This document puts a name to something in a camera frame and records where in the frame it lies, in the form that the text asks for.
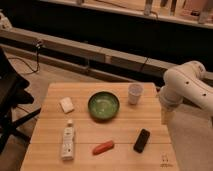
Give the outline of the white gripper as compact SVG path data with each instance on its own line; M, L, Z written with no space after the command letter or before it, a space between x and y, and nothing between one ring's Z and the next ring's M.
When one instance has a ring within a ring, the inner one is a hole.
M168 86L163 86L158 94L161 106L161 123L167 125L174 116L174 110L182 102L183 97Z

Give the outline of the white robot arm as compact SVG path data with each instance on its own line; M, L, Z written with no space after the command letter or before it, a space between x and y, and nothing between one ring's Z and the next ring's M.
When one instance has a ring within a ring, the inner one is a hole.
M161 123L167 125L173 110L186 98L213 117L213 87L204 83L206 69L199 61L190 61L169 68L163 76L165 85L158 97L161 104Z

